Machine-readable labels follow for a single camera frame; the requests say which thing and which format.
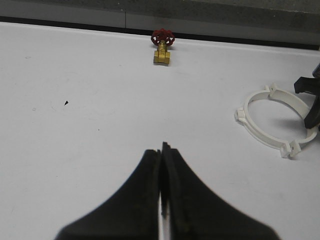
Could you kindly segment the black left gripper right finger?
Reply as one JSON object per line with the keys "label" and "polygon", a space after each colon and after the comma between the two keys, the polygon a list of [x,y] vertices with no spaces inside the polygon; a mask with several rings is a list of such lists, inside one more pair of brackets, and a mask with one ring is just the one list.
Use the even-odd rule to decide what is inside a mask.
{"label": "black left gripper right finger", "polygon": [[211,191],[180,152],[162,144],[162,215],[171,240],[277,240],[268,225],[242,213]]}

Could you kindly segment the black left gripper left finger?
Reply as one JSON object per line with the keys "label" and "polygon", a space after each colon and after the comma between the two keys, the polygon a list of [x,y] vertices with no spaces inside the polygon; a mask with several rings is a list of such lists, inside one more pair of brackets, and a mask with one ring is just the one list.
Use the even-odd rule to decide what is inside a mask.
{"label": "black left gripper left finger", "polygon": [[136,169],[107,201],[65,226],[58,240],[157,240],[160,153],[146,150]]}

